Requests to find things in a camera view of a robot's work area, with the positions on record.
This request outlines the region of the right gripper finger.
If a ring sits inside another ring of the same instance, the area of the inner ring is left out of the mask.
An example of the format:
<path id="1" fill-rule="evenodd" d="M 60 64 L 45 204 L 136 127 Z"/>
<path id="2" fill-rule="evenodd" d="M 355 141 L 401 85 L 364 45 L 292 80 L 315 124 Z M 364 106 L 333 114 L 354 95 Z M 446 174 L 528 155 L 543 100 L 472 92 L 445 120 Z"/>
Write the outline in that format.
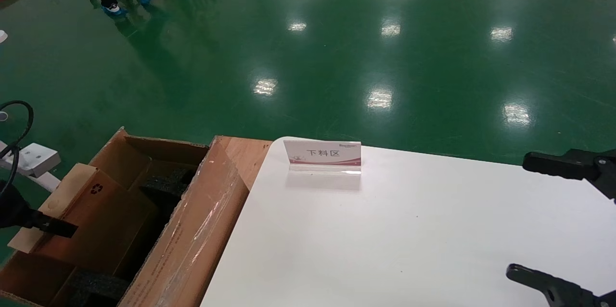
<path id="1" fill-rule="evenodd" d="M 587 180 L 607 199 L 616 198 L 616 150 L 590 152 L 570 149 L 563 155 L 528 152 L 522 167 L 526 171 L 564 179 Z"/>
<path id="2" fill-rule="evenodd" d="M 540 270 L 510 264 L 506 277 L 511 281 L 541 292 L 551 307 L 614 307 L 616 292 L 598 296 L 581 286 Z"/>

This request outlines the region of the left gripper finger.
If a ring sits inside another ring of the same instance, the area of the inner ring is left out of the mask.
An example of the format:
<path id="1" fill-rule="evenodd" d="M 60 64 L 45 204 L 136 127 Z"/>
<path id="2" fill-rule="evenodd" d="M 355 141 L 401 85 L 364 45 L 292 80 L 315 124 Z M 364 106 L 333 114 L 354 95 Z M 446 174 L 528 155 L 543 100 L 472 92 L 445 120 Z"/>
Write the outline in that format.
<path id="1" fill-rule="evenodd" d="M 32 224 L 33 227 L 41 230 L 42 232 L 58 235 L 64 238 L 71 238 L 78 229 L 78 226 L 71 224 L 70 222 L 50 217 L 43 213 L 33 213 Z"/>

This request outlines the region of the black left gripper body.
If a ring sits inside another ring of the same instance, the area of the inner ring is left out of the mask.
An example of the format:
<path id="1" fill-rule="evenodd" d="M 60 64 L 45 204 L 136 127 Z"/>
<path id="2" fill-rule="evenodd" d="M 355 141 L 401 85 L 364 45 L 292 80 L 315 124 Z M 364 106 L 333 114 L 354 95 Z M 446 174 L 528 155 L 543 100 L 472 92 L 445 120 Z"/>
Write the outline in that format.
<path id="1" fill-rule="evenodd" d="M 21 193 L 6 180 L 0 180 L 0 228 L 33 228 L 33 212 Z"/>

